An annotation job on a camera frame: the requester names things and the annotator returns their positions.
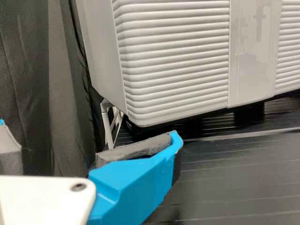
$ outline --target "gray foam pad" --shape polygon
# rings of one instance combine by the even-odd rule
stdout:
[[[112,150],[96,153],[96,167],[104,166],[112,161],[119,161],[142,156],[152,156],[171,144],[168,134],[158,135],[141,142],[119,146]]]
[[[5,125],[0,125],[0,175],[22,175],[21,145]]]

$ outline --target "dark gray floor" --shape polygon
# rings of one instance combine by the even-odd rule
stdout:
[[[299,106],[294,93],[257,115],[219,113],[167,127],[185,140],[181,176],[145,224],[299,225]],[[123,127],[118,144],[144,137]]]
[[[300,224],[299,133],[186,143],[181,166],[147,223]]]

